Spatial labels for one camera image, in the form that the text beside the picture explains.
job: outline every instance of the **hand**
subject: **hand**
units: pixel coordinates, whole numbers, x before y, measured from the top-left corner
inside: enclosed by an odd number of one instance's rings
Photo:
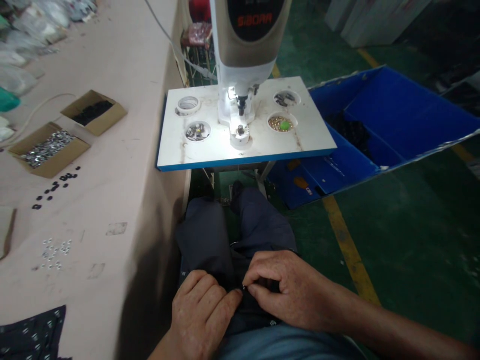
[[[206,271],[192,271],[173,300],[171,328],[150,359],[211,358],[242,296],[238,289],[227,294]]]
[[[273,293],[254,282],[280,282]],[[306,330],[341,333],[355,294],[308,265],[292,251],[261,251],[253,257],[243,285],[266,312],[285,323]]]

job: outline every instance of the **person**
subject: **person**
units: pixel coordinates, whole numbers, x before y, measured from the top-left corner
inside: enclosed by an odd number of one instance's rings
[[[190,203],[176,232],[183,278],[171,328],[150,360],[365,359],[352,339],[381,358],[480,359],[474,347],[320,274],[257,189],[236,182],[231,209],[241,219],[241,241],[232,247],[222,207],[207,198]]]

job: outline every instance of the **power cord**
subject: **power cord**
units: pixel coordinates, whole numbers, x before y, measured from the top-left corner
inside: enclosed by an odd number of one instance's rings
[[[170,41],[170,44],[171,46],[173,47],[173,50],[177,52],[178,55],[180,55],[192,68],[194,68],[195,70],[197,70],[200,74],[202,74],[205,78],[208,78],[208,79],[212,79],[212,80],[217,80],[217,77],[212,74],[210,72],[210,70],[204,68],[204,67],[200,67],[194,63],[191,63],[190,60],[182,53],[182,49],[180,49],[178,47],[177,44],[174,43],[174,41],[172,40],[172,38],[170,37],[170,35],[168,34],[168,32],[164,29],[164,27],[162,26],[162,24],[160,23],[159,19],[157,18],[157,15],[155,15],[155,12],[154,10],[152,9],[152,6],[150,5],[149,3],[149,0],[145,0],[146,2],[146,5],[148,6],[148,9],[150,10],[151,14],[153,15],[153,17],[155,18],[155,21],[156,23],[158,24],[158,26],[160,27],[160,29],[163,31],[163,33],[165,34],[166,38],[168,39],[168,41]]]
[[[75,99],[77,98],[77,95],[74,95],[74,94],[71,94],[71,93],[62,93],[62,94],[58,94],[58,95],[55,95],[53,97],[50,97],[48,99],[46,99],[45,101],[43,101],[42,103],[40,103],[30,114],[30,116],[28,117],[28,119],[25,121],[25,123],[23,124],[23,126],[21,127],[20,130],[18,130],[16,132],[15,135],[13,135],[13,137],[5,140],[6,144],[3,144],[3,143],[0,143],[0,149],[3,149],[3,148],[8,148],[8,147],[11,147],[13,145],[16,145],[17,143],[14,142],[14,140],[18,139],[20,135],[23,134],[23,132],[25,131],[25,129],[29,126],[30,122],[32,121],[32,118],[34,117],[34,115],[41,109],[44,107],[44,105],[46,105],[47,103],[51,102],[52,100],[55,100],[56,98],[59,98],[59,97],[62,97],[62,96],[65,96],[65,95],[68,95],[68,96],[73,96]],[[61,118],[63,118],[63,115],[62,116],[59,116],[58,118],[56,118],[53,122],[55,123],[56,121],[60,120]]]

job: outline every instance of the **round cup hole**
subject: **round cup hole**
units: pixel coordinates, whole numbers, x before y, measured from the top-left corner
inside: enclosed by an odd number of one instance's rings
[[[187,96],[178,102],[175,114],[179,117],[185,117],[196,113],[200,109],[200,101],[193,96]]]
[[[193,143],[199,143],[207,140],[211,133],[212,127],[207,122],[196,121],[188,126],[185,137]]]
[[[289,133],[298,126],[295,116],[286,112],[276,112],[268,119],[268,126],[277,133]]]
[[[302,100],[296,92],[290,90],[282,90],[275,94],[275,96],[273,97],[273,101],[275,101],[283,108],[289,108],[300,104]]]

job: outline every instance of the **blue plastic bin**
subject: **blue plastic bin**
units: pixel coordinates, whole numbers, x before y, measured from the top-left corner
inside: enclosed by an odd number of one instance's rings
[[[346,121],[363,123],[371,159],[328,126],[338,146],[332,155],[278,161],[268,176],[290,209],[480,132],[480,119],[386,66],[331,80],[310,95],[323,118],[344,111]]]

